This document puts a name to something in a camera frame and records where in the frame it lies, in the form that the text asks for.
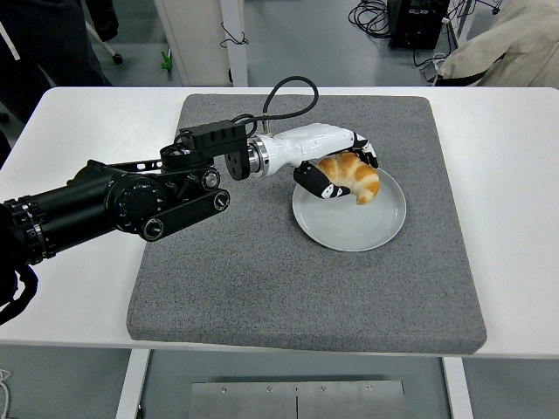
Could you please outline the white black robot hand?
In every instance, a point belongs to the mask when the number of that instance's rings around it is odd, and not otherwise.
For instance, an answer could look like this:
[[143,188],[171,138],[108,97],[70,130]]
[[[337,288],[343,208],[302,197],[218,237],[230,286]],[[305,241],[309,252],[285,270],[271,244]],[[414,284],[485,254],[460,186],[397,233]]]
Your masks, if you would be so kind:
[[321,199],[351,194],[364,205],[380,191],[374,148],[346,128],[314,123],[273,137],[259,134],[253,146],[259,157],[258,175],[273,175],[290,165],[296,183]]

